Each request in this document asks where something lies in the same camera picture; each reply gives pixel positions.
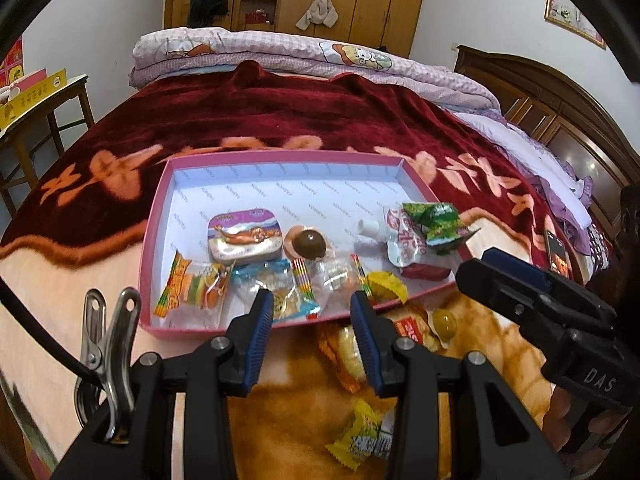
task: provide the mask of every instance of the wooden table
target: wooden table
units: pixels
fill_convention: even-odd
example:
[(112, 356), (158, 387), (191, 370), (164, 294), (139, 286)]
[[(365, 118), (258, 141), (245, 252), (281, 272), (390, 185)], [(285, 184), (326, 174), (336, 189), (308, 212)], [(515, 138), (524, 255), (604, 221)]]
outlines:
[[(25, 182), (29, 184), (31, 189), (34, 189), (38, 185), (38, 175), (31, 161), (33, 153), (39, 150), (49, 139), (53, 139), (58, 155), (62, 156), (62, 154), (65, 153), (65, 147), (62, 145), (62, 139), (60, 138), (60, 132), (62, 130), (78, 126), (79, 124), (86, 124), (87, 127), (91, 128), (95, 124), (94, 115), (91, 112), (89, 99), (86, 95), (86, 82), (88, 79), (89, 76), (87, 74), (70, 79), (66, 86), (56, 90), (33, 108), (30, 108), (18, 116), (15, 121), (9, 124), (4, 130), (0, 130), (0, 150), (10, 144), (13, 145), (17, 152), (19, 162), (18, 166), (16, 166), (6, 178), (0, 173), (0, 196), (2, 196), (6, 208), (12, 217), (15, 215), (16, 208), (9, 194), (9, 188)], [(56, 108), (76, 97), (80, 101), (83, 118), (69, 124), (64, 124), (63, 126), (58, 126), (55, 115)], [(35, 123), (44, 117), (46, 117), (49, 122), (49, 135), (42, 139), (32, 150), (27, 150), (27, 147), (24, 145), (25, 134)], [(14, 179), (15, 174), (18, 173), (19, 170), (22, 170), (24, 177)]]

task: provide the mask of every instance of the white wall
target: white wall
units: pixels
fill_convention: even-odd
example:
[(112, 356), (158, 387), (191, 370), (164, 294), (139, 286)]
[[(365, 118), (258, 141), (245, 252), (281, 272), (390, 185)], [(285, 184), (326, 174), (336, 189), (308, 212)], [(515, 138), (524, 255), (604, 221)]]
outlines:
[(529, 57), (565, 73), (593, 95), (640, 151), (640, 89), (609, 49), (545, 21), (546, 0), (423, 0), (411, 58), (453, 69), (464, 44)]
[[(24, 33), (26, 72), (46, 68), (49, 74), (66, 68), (69, 77), (88, 74), (87, 93), (95, 120), (104, 117), (133, 94), (129, 72), (131, 53), (143, 34), (162, 28), (164, 0), (52, 0)], [(58, 124), (82, 117), (78, 100), (56, 111)], [(46, 126), (35, 128), (29, 144), (35, 145), (46, 133)], [(62, 132), (65, 147), (86, 131), (76, 126)], [(53, 143), (38, 151), (34, 165), (42, 176), (56, 160)], [(0, 159), (6, 175), (17, 163), (10, 150)], [(10, 191), (18, 205), (29, 192), (26, 184)], [(0, 206), (0, 232), (8, 222), (8, 213)]]

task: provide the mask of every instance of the metal clamp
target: metal clamp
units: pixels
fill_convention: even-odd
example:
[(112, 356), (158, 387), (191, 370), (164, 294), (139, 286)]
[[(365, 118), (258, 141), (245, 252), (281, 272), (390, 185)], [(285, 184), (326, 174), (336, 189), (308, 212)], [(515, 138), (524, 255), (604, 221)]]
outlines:
[[(118, 297), (109, 330), (105, 334), (104, 296), (92, 288), (84, 297), (80, 359), (98, 375), (106, 394), (111, 414), (104, 437), (107, 442), (122, 442), (129, 434), (135, 404), (129, 367), (141, 306), (138, 291), (125, 288)], [(76, 381), (74, 403), (82, 427), (98, 409), (100, 393), (99, 388), (85, 380), (79, 378)]]

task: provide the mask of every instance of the pink board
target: pink board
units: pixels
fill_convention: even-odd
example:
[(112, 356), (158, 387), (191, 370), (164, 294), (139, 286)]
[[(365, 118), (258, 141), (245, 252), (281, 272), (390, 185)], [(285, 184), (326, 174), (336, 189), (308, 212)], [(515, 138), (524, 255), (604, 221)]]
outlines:
[[(313, 225), (340, 252), (358, 254), (365, 272), (397, 272), (383, 244), (356, 234), (360, 219), (382, 220), (382, 208), (401, 202), (436, 202), (437, 198), (404, 159), (369, 153), (273, 150), (211, 153), (170, 159), (151, 207), (139, 290), (140, 325), (159, 338), (184, 338), (223, 333), (231, 319), (250, 306), (229, 290), (220, 325), (167, 323), (152, 311), (166, 285), (176, 250), (194, 261), (209, 261), (207, 227), (221, 213), (266, 208), (283, 233), (296, 224)], [(466, 247), (453, 256), (453, 271), (471, 258)], [(444, 292), (455, 285), (453, 272), (440, 282), (404, 280), (412, 298)], [(388, 308), (394, 302), (379, 304)], [(297, 318), (274, 328), (322, 322), (349, 316), (348, 306), (325, 310), (317, 319)]]

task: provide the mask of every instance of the smartphone screen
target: smartphone screen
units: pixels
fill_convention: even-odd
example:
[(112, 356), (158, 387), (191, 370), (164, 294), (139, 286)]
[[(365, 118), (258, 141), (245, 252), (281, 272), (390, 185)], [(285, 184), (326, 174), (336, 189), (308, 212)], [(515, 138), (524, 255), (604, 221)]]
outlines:
[(549, 230), (545, 230), (546, 254), (549, 257), (549, 267), (558, 274), (569, 277), (569, 258), (562, 240)]

